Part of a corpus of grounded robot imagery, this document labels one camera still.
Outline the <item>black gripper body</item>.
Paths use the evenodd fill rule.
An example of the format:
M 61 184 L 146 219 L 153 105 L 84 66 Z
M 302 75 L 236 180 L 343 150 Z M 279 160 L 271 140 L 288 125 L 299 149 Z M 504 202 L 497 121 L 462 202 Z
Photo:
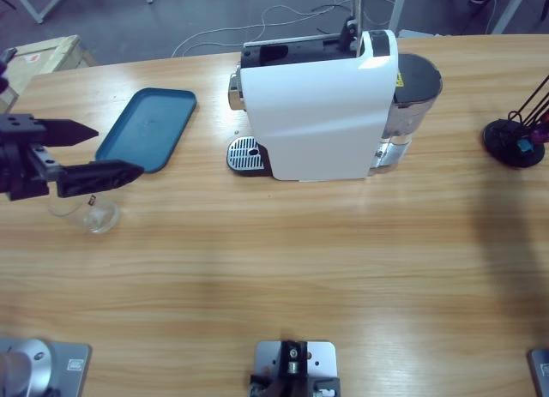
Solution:
M 30 114 L 1 115 L 1 193 L 10 201 L 49 195 L 58 168 L 46 152 L 47 128 Z

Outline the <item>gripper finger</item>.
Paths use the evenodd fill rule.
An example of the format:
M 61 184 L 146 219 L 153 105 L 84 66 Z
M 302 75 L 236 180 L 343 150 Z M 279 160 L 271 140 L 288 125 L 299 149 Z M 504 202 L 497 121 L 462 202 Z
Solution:
M 41 142 L 46 147 L 70 147 L 99 135 L 99 132 L 71 119 L 42 119 L 46 135 Z
M 64 166 L 57 175 L 57 196 L 69 198 L 118 189 L 143 173 L 142 166 L 119 159 Z

